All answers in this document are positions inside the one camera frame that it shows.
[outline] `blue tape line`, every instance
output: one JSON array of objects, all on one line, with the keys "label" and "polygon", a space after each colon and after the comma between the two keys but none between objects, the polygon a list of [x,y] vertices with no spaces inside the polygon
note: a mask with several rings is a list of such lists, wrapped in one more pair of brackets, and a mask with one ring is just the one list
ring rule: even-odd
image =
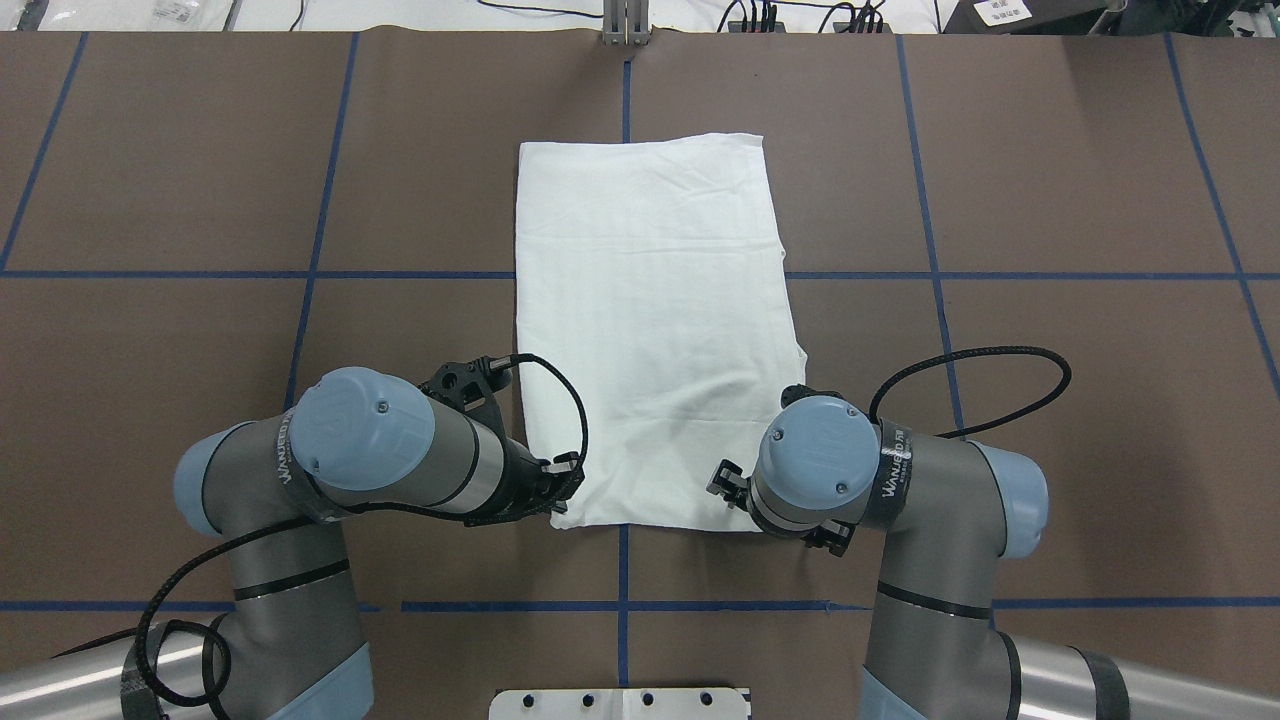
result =
[{"label": "blue tape line", "polygon": [[72,81],[76,79],[76,69],[79,68],[81,58],[84,56],[84,45],[88,42],[88,33],[82,32],[79,42],[76,44],[76,53],[72,63],[67,68],[67,77],[63,78],[63,88],[58,92],[58,101],[54,102],[54,111],[49,114],[49,124],[45,126],[45,136],[40,138],[40,147],[36,150],[36,160],[31,164],[31,173],[27,176],[27,184],[22,188],[22,197],[18,199],[18,208],[13,213],[13,222],[9,223],[9,234],[4,241],[4,250],[0,250],[0,270],[9,264],[9,255],[13,252],[13,243],[18,240],[18,229],[22,227],[22,217],[27,214],[27,202],[36,190],[36,178],[40,177],[40,168],[45,164],[45,154],[49,152],[49,143],[54,140],[54,128],[67,105],[67,95],[70,94]]},{"label": "blue tape line", "polygon": [[788,270],[788,281],[928,281],[933,273],[910,270]]},{"label": "blue tape line", "polygon": [[[622,142],[631,142],[631,59],[622,63]],[[631,525],[618,525],[618,687],[631,684]]]},{"label": "blue tape line", "polygon": [[6,278],[36,279],[303,279],[306,270],[5,270]]},{"label": "blue tape line", "polygon": [[[934,273],[915,270],[791,270],[788,281],[928,281]],[[1235,282],[1236,273],[1057,273],[1057,272],[966,272],[940,270],[943,281],[1143,281],[1143,282]],[[307,270],[0,270],[14,279],[307,279]],[[319,270],[317,279],[425,279],[425,281],[513,281],[512,270]],[[1280,281],[1280,273],[1244,273],[1251,282]]]},{"label": "blue tape line", "polygon": [[[933,281],[933,305],[938,313],[938,331],[942,334],[942,352],[951,352],[951,329],[947,327],[946,300],[942,297],[942,275],[938,266],[938,249],[933,240],[933,217],[929,213],[929,195],[924,187],[924,161],[920,159],[920,138],[915,129],[915,110],[911,106],[911,81],[906,69],[906,44],[901,35],[897,42],[897,70],[902,81],[902,102],[906,108],[906,132],[911,138],[911,161],[915,164],[915,192],[920,201],[920,220],[924,224],[924,246],[929,252],[929,273]],[[956,429],[964,427],[964,409],[960,406],[960,383],[956,380],[955,363],[947,363],[947,387],[951,389],[951,418]]]},{"label": "blue tape line", "polygon": [[1253,292],[1249,291],[1249,282],[1244,277],[1244,265],[1240,263],[1240,252],[1235,247],[1235,238],[1231,237],[1231,227],[1226,222],[1226,211],[1222,210],[1222,200],[1217,195],[1217,184],[1213,174],[1208,169],[1208,159],[1204,158],[1204,149],[1201,146],[1199,133],[1196,131],[1196,120],[1192,118],[1192,108],[1187,101],[1187,90],[1183,87],[1183,74],[1178,68],[1178,53],[1174,51],[1174,37],[1165,33],[1165,51],[1169,54],[1169,69],[1174,74],[1174,88],[1178,90],[1178,104],[1183,109],[1183,119],[1187,122],[1187,135],[1190,136],[1192,149],[1196,150],[1196,161],[1199,163],[1201,174],[1204,176],[1204,187],[1208,197],[1213,202],[1213,213],[1217,215],[1217,225],[1222,231],[1222,241],[1226,242],[1226,251],[1231,256],[1231,266],[1235,268],[1236,279],[1240,282],[1240,293],[1244,296],[1244,305],[1249,310],[1249,322],[1253,323],[1253,334],[1258,338],[1262,348],[1262,360],[1271,374],[1271,388],[1280,398],[1280,369],[1276,368],[1275,355],[1271,352],[1271,343],[1267,342],[1267,333],[1262,328],[1262,319],[1258,316],[1258,306],[1253,302]]},{"label": "blue tape line", "polygon": [[631,142],[631,60],[622,61],[622,142]]},{"label": "blue tape line", "polygon": [[311,245],[311,265],[307,268],[307,287],[302,291],[302,311],[298,314],[298,332],[293,338],[293,357],[289,360],[289,379],[284,387],[284,410],[293,407],[298,388],[298,364],[302,360],[302,341],[307,334],[311,319],[311,299],[315,295],[316,277],[320,270],[320,251],[324,249],[324,229],[329,222],[329,200],[333,197],[333,178],[338,172],[338,149],[342,147],[342,127],[347,120],[347,100],[351,97],[351,77],[356,70],[356,51],[360,49],[360,33],[351,33],[351,49],[347,51],[347,73],[342,81],[342,97],[338,100],[338,120],[333,127],[333,145],[329,147],[329,168],[325,170],[324,192],[320,196],[320,215],[316,218],[316,236]]},{"label": "blue tape line", "polygon": [[430,279],[430,281],[513,281],[513,270],[319,270],[321,279]]},{"label": "blue tape line", "polygon": [[[142,612],[146,601],[141,600],[3,600],[0,612]],[[361,612],[381,612],[376,605],[361,602]],[[230,612],[234,602],[224,601],[166,601],[161,610],[166,612]]]},{"label": "blue tape line", "polygon": [[617,612],[612,600],[509,601],[509,602],[411,602],[401,612]]},{"label": "blue tape line", "polygon": [[618,687],[626,688],[630,678],[631,650],[630,618],[627,612],[631,601],[631,525],[618,525]]},{"label": "blue tape line", "polygon": [[1179,607],[1280,607],[1280,596],[1254,597],[1050,597],[1009,598],[996,610],[1158,610]]},{"label": "blue tape line", "polygon": [[[6,600],[0,612],[141,612],[141,600]],[[613,600],[498,601],[498,602],[411,602],[401,612],[870,612],[870,607],[827,600]],[[1280,596],[1189,596],[1189,597],[1048,597],[1005,598],[992,602],[995,610],[1165,610],[1194,607],[1280,607]],[[169,612],[229,612],[234,603],[220,601],[169,601]],[[361,612],[381,612],[378,605],[362,602]]]},{"label": "blue tape line", "polygon": [[829,600],[641,600],[632,612],[864,612],[870,607]]}]

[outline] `wire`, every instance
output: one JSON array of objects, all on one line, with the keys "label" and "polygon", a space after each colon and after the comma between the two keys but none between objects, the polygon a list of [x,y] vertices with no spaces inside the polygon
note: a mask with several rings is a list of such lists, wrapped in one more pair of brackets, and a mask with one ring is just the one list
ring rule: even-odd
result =
[{"label": "wire", "polygon": [[733,5],[742,8],[742,26],[746,26],[746,5],[742,4],[742,0],[733,0],[724,8],[724,14],[721,15],[721,24],[716,26],[716,32],[722,32],[724,29],[724,23],[728,20],[728,14],[733,12]]},{"label": "wire", "polygon": [[476,0],[476,3],[484,5],[485,8],[497,8],[499,10],[530,10],[534,13],[556,13],[561,15],[577,15],[580,18],[591,18],[596,20],[603,20],[603,14],[584,13],[582,10],[566,10],[564,8],[534,8],[531,5],[506,5],[502,3],[492,3],[490,0]]},{"label": "wire", "polygon": [[298,0],[298,17],[293,18],[293,24],[289,26],[289,32],[298,29],[302,24],[302,15],[307,12],[307,0]]},{"label": "wire", "polygon": [[774,5],[796,5],[800,8],[818,8],[819,10],[829,10],[831,3],[803,3],[801,0],[772,0]]},{"label": "wire", "polygon": [[841,8],[847,8],[849,9],[849,24],[850,26],[854,24],[854,15],[855,15],[855,13],[858,13],[858,9],[854,8],[854,4],[852,3],[836,3],[835,5],[832,5],[831,8],[828,8],[827,9],[827,14],[822,17],[822,24],[818,26],[818,32],[819,33],[822,31],[827,29],[827,22],[831,20],[831,15],[836,14],[836,10],[840,10]]},{"label": "wire", "polygon": [[[568,382],[568,378],[564,377],[564,373],[561,373],[556,368],[556,365],[552,365],[545,359],[539,357],[538,355],[534,355],[531,352],[517,352],[511,356],[511,361],[513,365],[522,365],[525,363],[534,363],[535,365],[541,365],[544,369],[547,369],[548,373],[550,373],[557,380],[559,380],[562,386],[564,386],[564,389],[568,391],[570,397],[573,398],[573,405],[577,407],[577,421],[582,429],[582,445],[577,452],[577,473],[581,474],[582,468],[586,466],[586,445],[588,445],[586,406],[582,404],[582,396],[577,393],[577,389],[573,388],[573,383]],[[544,500],[539,505],[535,505],[534,507],[507,512],[504,515],[494,515],[492,518],[467,519],[465,520],[465,523],[468,527],[497,525],[498,523],[511,523],[515,520],[520,520],[521,518],[529,518],[530,515],[547,512],[557,502],[563,502],[568,500],[568,497],[573,495],[573,491],[576,489],[577,489],[576,483],[564,483],[561,487],[559,492],[557,492],[552,497],[548,497],[547,500]]]},{"label": "wire", "polygon": [[127,630],[119,630],[111,633],[110,635],[102,635],[95,641],[88,641],[87,643],[78,644],[70,650],[64,650],[55,655],[54,657],[63,657],[67,655],[74,655],[77,652],[84,652],[86,650],[93,650],[95,647],[102,647],[104,644],[111,644],[115,641],[123,641],[124,638],[132,637],[137,632],[137,628],[129,628]]},{"label": "wire", "polygon": [[274,536],[276,533],[283,533],[285,530],[293,530],[310,524],[311,519],[302,516],[302,518],[294,518],[292,520],[285,520],[283,523],[276,523],[274,525],[268,525],[266,528],[261,528],[251,533],[244,533],[243,536],[236,539],[227,541],[223,544],[214,547],[212,550],[201,552],[196,557],[188,560],[186,565],[178,568],[178,570],[174,571],[173,575],[169,575],[169,579],[166,579],[164,584],[160,585],[160,589],[156,591],[156,593],[147,602],[146,610],[142,611],[142,616],[138,619],[138,626],[133,630],[133,655],[134,655],[134,661],[138,664],[138,675],[141,675],[142,682],[146,683],[148,688],[151,688],[151,692],[156,693],[156,696],[168,701],[169,703],[177,705],[178,707],[200,707],[201,705],[209,705],[214,698],[221,694],[223,689],[227,688],[227,680],[230,678],[232,655],[230,650],[227,646],[227,641],[223,639],[223,637],[219,635],[216,632],[206,628],[205,625],[201,625],[198,623],[187,623],[178,620],[170,621],[170,625],[173,625],[174,629],[195,633],[214,642],[219,652],[223,653],[223,671],[219,675],[218,680],[214,683],[214,687],[206,688],[205,694],[201,696],[184,696],[178,692],[174,692],[173,688],[164,684],[164,682],[160,680],[160,678],[156,675],[155,667],[151,666],[151,659],[147,656],[147,635],[151,632],[151,620],[155,619],[156,612],[160,610],[160,605],[164,603],[166,597],[169,597],[169,593],[173,592],[173,588],[177,587],[178,583],[182,582],[182,579],[186,578],[188,574],[191,574],[191,571],[195,570],[196,568],[200,568],[205,562],[209,562],[210,560],[220,555],[225,555],[236,550],[237,547],[241,547],[242,544],[248,544],[256,539],[262,539],[268,536]]},{"label": "wire", "polygon": [[[511,355],[512,366],[522,365],[525,363],[532,363],[545,368],[547,372],[549,372],[557,380],[559,380],[562,386],[564,386],[564,389],[568,391],[570,397],[573,398],[573,405],[577,407],[577,419],[582,428],[582,443],[579,448],[577,468],[575,470],[577,474],[581,474],[582,466],[586,462],[586,448],[588,448],[586,406],[582,404],[582,397],[577,393],[577,389],[573,387],[573,383],[568,382],[568,378],[566,378],[564,374],[559,372],[559,369],[557,369],[545,359],[530,352],[518,352],[516,355]],[[527,518],[530,515],[536,515],[540,512],[545,512],[547,510],[550,510],[552,506],[554,506],[557,502],[568,500],[568,496],[571,496],[576,489],[577,489],[577,483],[571,483],[571,482],[564,483],[557,493],[554,493],[552,497],[547,498],[545,501],[532,507],[526,507],[522,510],[516,510],[512,512],[506,512],[503,515],[495,515],[490,518],[462,516],[461,519],[463,520],[463,523],[472,527],[493,525],[498,523],[509,523],[513,520],[520,520],[521,518]],[[428,518],[439,518],[444,520],[460,519],[458,515],[440,512],[436,510],[430,510],[428,507],[419,507],[415,505],[407,505],[401,502],[365,502],[362,505],[348,507],[347,510],[352,512],[367,512],[372,510],[399,510],[402,512],[412,512],[415,515],[425,515]],[[142,616],[138,618],[138,625],[134,629],[122,630],[119,633],[113,633],[110,635],[99,638],[96,641],[90,641],[82,646],[77,646],[72,650],[61,652],[55,657],[61,657],[63,655],[70,655],[73,652],[100,647],[109,642],[114,642],[133,635],[133,655],[136,657],[136,662],[138,666],[138,674],[142,676],[142,682],[146,683],[147,688],[150,688],[151,692],[154,692],[157,697],[168,701],[169,703],[177,705],[179,707],[200,707],[202,705],[209,705],[215,698],[218,698],[218,696],[221,694],[224,689],[227,689],[227,683],[230,679],[232,653],[230,653],[230,647],[227,644],[227,639],[223,638],[223,635],[220,635],[216,630],[201,625],[198,623],[191,623],[187,620],[169,621],[165,629],[165,635],[168,635],[170,632],[174,630],[187,632],[200,635],[205,638],[206,642],[212,642],[223,656],[223,670],[218,675],[212,687],[206,685],[205,694],[184,696],[175,692],[169,685],[164,684],[164,682],[160,680],[159,675],[156,674],[155,667],[151,665],[151,659],[147,656],[147,639],[151,633],[151,621],[155,619],[155,615],[160,610],[160,606],[164,603],[165,598],[169,597],[169,593],[173,592],[173,589],[178,585],[178,583],[180,583],[183,578],[186,578],[188,574],[191,574],[193,570],[196,570],[205,562],[209,562],[215,557],[225,555],[236,550],[237,547],[248,544],[253,541],[259,541],[278,533],[294,530],[297,528],[302,528],[310,524],[312,524],[312,520],[307,516],[293,518],[292,520],[284,520],[283,523],[276,523],[274,525],[268,525],[266,528],[244,533],[238,538],[227,541],[211,550],[207,550],[197,555],[196,557],[188,560],[182,568],[178,568],[178,570],[175,570],[172,575],[169,575],[169,578],[164,582],[164,584],[160,585],[160,589],[157,589],[156,593],[147,602],[146,609],[142,611]]]},{"label": "wire", "polygon": [[867,410],[867,416],[870,419],[872,423],[879,424],[879,406],[881,402],[884,400],[884,396],[888,395],[888,391],[893,386],[902,382],[908,377],[914,375],[915,373],[919,373],[922,370],[928,370],[929,368],[936,368],[938,365],[945,365],[947,363],[954,363],[956,360],[968,360],[969,357],[987,357],[992,355],[1030,355],[1036,357],[1044,357],[1059,366],[1059,369],[1062,372],[1062,378],[1059,380],[1057,387],[1051,389],[1048,395],[1037,400],[1036,402],[1032,402],[1030,405],[1023,406],[1007,415],[1002,415],[1000,418],[996,418],[995,420],[982,423],[972,428],[959,428],[951,432],[941,433],[938,437],[955,438],[966,434],[972,436],[975,433],[980,433],[983,430],[998,428],[1000,425],[1007,423],[1012,423],[1014,420],[1023,418],[1025,415],[1030,415],[1032,413],[1039,410],[1041,407],[1044,407],[1050,402],[1053,402],[1055,400],[1057,400],[1060,395],[1062,395],[1062,392],[1066,391],[1066,386],[1071,384],[1071,365],[1068,364],[1066,359],[1064,359],[1057,352],[1053,352],[1052,350],[1036,347],[1033,345],[997,345],[993,347],[970,347],[969,350],[957,350],[955,352],[938,355],[937,357],[929,357],[928,360],[923,360],[920,363],[916,363],[915,365],[899,370],[897,373],[893,374],[893,377],[884,380],[884,384],[882,384],[879,389],[876,391],[874,397],[872,397],[870,407]]}]

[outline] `light blue joint cap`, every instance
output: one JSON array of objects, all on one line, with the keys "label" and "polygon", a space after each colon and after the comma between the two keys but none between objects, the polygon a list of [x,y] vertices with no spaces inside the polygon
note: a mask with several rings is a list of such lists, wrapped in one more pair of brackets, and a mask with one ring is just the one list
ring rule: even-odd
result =
[{"label": "light blue joint cap", "polygon": [[831,510],[870,489],[878,464],[879,441],[867,415],[838,397],[814,395],[773,419],[755,471],[785,502]]},{"label": "light blue joint cap", "polygon": [[232,425],[225,430],[206,437],[187,448],[178,460],[178,469],[173,471],[173,501],[178,511],[187,519],[187,524],[197,533],[218,537],[220,533],[205,515],[205,473],[209,471],[209,462],[218,452],[218,446],[227,439],[232,432],[243,428],[248,423]]},{"label": "light blue joint cap", "polygon": [[1039,544],[1048,524],[1048,482],[1044,471],[1025,455],[969,441],[982,451],[996,475],[1005,505],[1005,552],[1001,557],[1027,557]]},{"label": "light blue joint cap", "polygon": [[358,720],[374,706],[369,643],[266,720]]},{"label": "light blue joint cap", "polygon": [[315,479],[348,491],[387,487],[426,457],[435,411],[412,383],[369,368],[334,370],[302,393],[289,447]]},{"label": "light blue joint cap", "polygon": [[876,675],[863,667],[863,694],[858,701],[858,720],[927,720],[893,694]]}]

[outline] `white towel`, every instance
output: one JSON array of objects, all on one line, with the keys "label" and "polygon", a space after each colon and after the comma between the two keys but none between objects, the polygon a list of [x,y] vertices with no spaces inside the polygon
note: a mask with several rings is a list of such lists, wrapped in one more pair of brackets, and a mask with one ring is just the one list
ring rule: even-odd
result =
[{"label": "white towel", "polygon": [[[778,395],[804,382],[762,138],[526,142],[516,200],[516,334],[590,423],[586,479],[557,528],[755,530],[705,492],[750,470]],[[521,375],[530,450],[577,447],[547,373]]]}]

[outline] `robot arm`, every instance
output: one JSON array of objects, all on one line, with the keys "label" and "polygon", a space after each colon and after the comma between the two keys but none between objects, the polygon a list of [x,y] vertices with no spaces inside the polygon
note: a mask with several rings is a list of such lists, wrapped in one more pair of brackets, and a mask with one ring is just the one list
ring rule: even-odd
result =
[{"label": "robot arm", "polygon": [[1280,717],[1280,700],[989,629],[1001,557],[1036,550],[1048,519],[1029,459],[873,424],[835,393],[787,388],[755,471],[707,488],[768,533],[844,555],[886,533],[860,720]]},{"label": "robot arm", "polygon": [[206,623],[233,671],[211,634],[170,621],[147,635],[166,689],[148,687],[129,637],[0,675],[0,716],[362,717],[372,674],[339,521],[393,509],[475,525],[561,509],[581,482],[579,454],[532,457],[493,397],[526,357],[448,364],[421,388],[343,368],[285,414],[192,446],[174,475],[188,523],[225,538],[270,532],[230,550],[236,612]]}]

